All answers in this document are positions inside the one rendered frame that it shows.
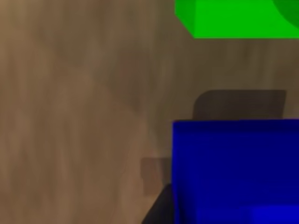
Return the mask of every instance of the blue container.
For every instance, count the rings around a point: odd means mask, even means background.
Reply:
[[[176,224],[298,224],[299,120],[173,124]]]

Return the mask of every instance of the green block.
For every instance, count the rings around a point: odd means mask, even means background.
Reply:
[[[176,0],[194,38],[299,38],[299,0]]]

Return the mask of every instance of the wooden floor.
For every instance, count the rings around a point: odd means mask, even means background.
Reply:
[[[142,158],[208,90],[299,116],[299,41],[193,40],[171,0],[0,0],[0,30],[1,224],[139,224]]]

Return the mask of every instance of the dark blue surface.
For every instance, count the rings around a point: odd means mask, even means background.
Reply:
[[[299,120],[173,124],[176,224],[299,224]]]

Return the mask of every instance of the brown surface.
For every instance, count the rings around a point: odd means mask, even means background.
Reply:
[[[286,89],[299,42],[192,40],[171,0],[0,1],[0,223],[138,224],[143,157],[212,89]]]

